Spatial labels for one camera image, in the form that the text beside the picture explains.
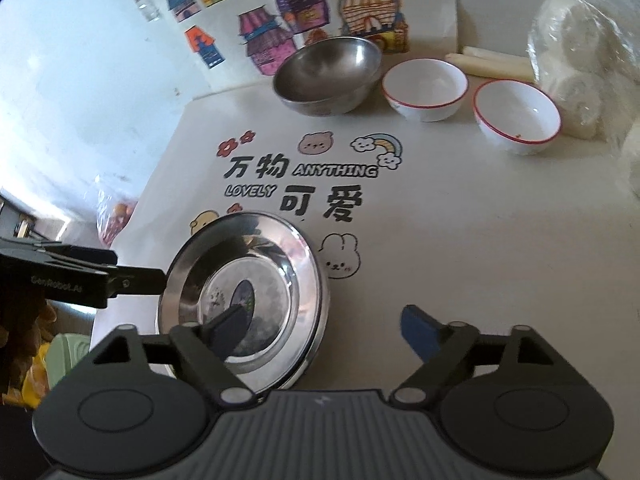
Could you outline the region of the person's left hand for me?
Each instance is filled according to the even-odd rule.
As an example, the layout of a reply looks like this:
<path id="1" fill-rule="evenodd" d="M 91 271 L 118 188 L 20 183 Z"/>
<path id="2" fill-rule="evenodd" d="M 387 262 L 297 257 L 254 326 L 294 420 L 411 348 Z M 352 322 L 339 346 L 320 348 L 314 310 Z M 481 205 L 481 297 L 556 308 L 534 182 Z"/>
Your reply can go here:
<path id="1" fill-rule="evenodd" d="M 1 301 L 1 392 L 21 387 L 42 341 L 40 325 L 56 320 L 41 297 L 9 296 Z"/>

